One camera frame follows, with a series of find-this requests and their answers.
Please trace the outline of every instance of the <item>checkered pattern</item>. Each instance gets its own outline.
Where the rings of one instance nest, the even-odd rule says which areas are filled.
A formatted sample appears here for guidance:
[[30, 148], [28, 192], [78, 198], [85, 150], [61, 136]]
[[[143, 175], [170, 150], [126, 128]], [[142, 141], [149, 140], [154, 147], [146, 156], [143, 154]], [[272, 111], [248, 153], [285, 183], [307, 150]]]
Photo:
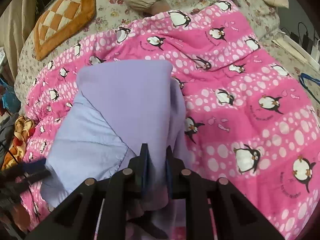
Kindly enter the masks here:
[[81, 0], [57, 0], [39, 18], [39, 43], [42, 45], [52, 35], [81, 12]]

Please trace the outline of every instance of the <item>light blue fabric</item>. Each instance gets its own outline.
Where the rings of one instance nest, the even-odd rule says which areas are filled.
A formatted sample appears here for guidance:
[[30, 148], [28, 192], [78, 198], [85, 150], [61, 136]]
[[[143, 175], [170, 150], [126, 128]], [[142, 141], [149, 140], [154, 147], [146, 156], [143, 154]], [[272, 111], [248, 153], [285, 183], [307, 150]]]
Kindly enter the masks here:
[[45, 180], [41, 188], [42, 198], [56, 207], [85, 179], [110, 178], [119, 170], [127, 151], [127, 145], [79, 92], [52, 144], [47, 164], [56, 174]]

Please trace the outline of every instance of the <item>blue strap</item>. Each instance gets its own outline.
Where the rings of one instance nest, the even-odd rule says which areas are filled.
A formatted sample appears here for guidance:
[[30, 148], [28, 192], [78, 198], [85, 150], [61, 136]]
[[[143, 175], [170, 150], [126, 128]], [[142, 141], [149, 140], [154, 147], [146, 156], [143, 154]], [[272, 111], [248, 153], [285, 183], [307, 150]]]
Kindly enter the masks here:
[[320, 80], [317, 78], [313, 78], [310, 77], [309, 75], [307, 75], [306, 73], [301, 73], [301, 75], [299, 76], [299, 82], [300, 84], [310, 93], [310, 95], [312, 95], [312, 97], [320, 104], [320, 101], [315, 97], [315, 95], [310, 91], [310, 89], [308, 88], [308, 86], [305, 83], [304, 79], [308, 79], [314, 83], [316, 83], [318, 86], [320, 86]]

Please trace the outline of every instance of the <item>beige curtain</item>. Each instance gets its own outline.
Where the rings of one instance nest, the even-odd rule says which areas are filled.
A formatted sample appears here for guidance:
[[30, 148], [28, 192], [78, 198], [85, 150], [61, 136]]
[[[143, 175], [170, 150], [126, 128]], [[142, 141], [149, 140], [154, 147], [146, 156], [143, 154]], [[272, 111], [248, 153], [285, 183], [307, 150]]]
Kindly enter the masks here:
[[8, 63], [2, 75], [11, 84], [18, 73], [18, 60], [23, 44], [35, 26], [36, 0], [12, 0], [0, 17], [0, 47]]

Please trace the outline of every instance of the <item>lavender fabric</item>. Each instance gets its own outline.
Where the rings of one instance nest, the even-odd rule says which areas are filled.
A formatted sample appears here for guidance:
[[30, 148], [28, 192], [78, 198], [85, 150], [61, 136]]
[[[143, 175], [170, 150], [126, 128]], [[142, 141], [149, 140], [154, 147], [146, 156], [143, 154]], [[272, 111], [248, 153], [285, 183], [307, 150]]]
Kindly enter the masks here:
[[[159, 210], [165, 206], [166, 209], [169, 206], [175, 209], [174, 204], [167, 205], [166, 148], [170, 145], [174, 156], [182, 159], [186, 167], [190, 167], [190, 161], [184, 138], [185, 103], [178, 83], [171, 78], [171, 71], [172, 65], [165, 60], [123, 60], [80, 70], [76, 80], [79, 88], [75, 98], [77, 103], [74, 103], [58, 130], [47, 159], [46, 165], [54, 174], [41, 188], [41, 195], [47, 202], [56, 206], [57, 201], [60, 203], [87, 177], [97, 178], [99, 174], [97, 179], [104, 179], [126, 168], [129, 160], [139, 155], [142, 143], [148, 143], [149, 184], [147, 194], [140, 202], [141, 208], [143, 211]], [[83, 122], [83, 116], [91, 127], [79, 131], [80, 125], [76, 123]], [[92, 139], [82, 138], [97, 136], [101, 120], [105, 122], [102, 124], [102, 132], [108, 130], [110, 135], [107, 136], [120, 139], [116, 139], [119, 143], [116, 158], [112, 157], [113, 145], [108, 140], [103, 142], [108, 148], [101, 148], [98, 145], [100, 142], [92, 143]], [[77, 136], [81, 143], [81, 147], [76, 150], [73, 150], [68, 140], [71, 134], [73, 144], [77, 143]], [[89, 146], [95, 159], [105, 161], [105, 156], [108, 158], [102, 167], [95, 166], [88, 171], [88, 162], [85, 160], [91, 158]], [[76, 167], [70, 168], [72, 161], [65, 162], [66, 152], [69, 160], [77, 160]], [[160, 212], [156, 217], [162, 218], [155, 219], [154, 223], [170, 234], [169, 228], [173, 225], [176, 213], [166, 209], [161, 211], [166, 215], [163, 216]]]

